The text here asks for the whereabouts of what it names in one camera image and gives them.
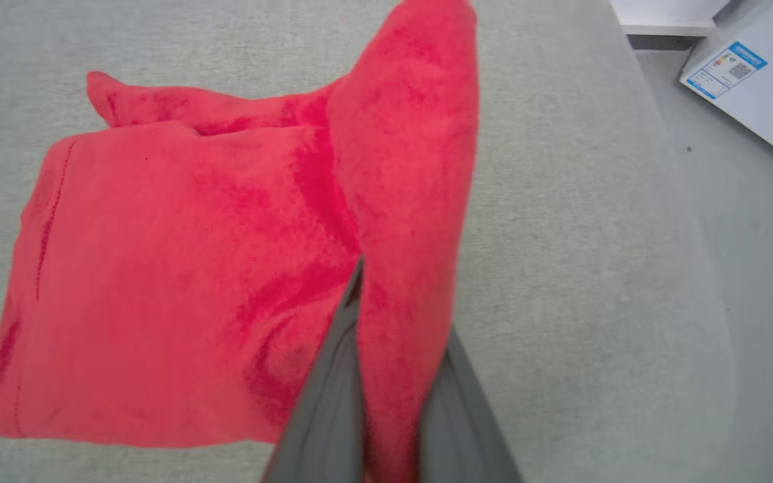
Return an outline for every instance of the red cloth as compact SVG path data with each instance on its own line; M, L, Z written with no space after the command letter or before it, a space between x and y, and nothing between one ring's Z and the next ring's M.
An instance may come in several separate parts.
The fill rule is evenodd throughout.
M0 437L275 442L365 254L369 470L412 480L475 153L466 0L401 4L309 94L88 82L111 129L52 146L22 213Z

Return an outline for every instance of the qr code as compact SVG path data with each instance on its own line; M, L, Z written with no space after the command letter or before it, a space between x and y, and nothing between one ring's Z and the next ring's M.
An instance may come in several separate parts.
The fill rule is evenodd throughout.
M741 80L747 77L752 71L754 70L748 67L747 64L737 64L736 67L730 68L729 73L735 76L736 79Z

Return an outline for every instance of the white appliance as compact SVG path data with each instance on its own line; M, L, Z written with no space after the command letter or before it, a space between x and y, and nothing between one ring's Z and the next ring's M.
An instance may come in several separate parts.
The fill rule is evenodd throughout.
M773 144L773 1L696 46L680 82Z

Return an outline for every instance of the stitched seam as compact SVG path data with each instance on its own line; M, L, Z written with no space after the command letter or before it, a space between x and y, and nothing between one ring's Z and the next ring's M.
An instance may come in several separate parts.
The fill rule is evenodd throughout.
M67 163L70 161L70 151L73 150L73 146L76 141L70 143L70 147L67 150L67 155L64 157L64 165L62 165L62 178L58 181L58 190L56 191L56 200L52 204L52 213L50 213L50 219L47 220L44 225L44 234L40 239L40 260L38 261L38 272L34 278L34 300L40 300L40 269L44 266L44 259L46 257L46 246L50 242L50 232L52 231L52 222L56 217L56 208L58 208L58 201L62 196L62 187L64 186L64 175L67 173Z

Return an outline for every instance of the blue and white sticker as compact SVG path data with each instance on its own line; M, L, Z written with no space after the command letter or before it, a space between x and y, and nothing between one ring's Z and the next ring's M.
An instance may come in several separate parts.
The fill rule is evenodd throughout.
M688 77L688 83L708 98L717 99L766 65L768 61L736 42Z

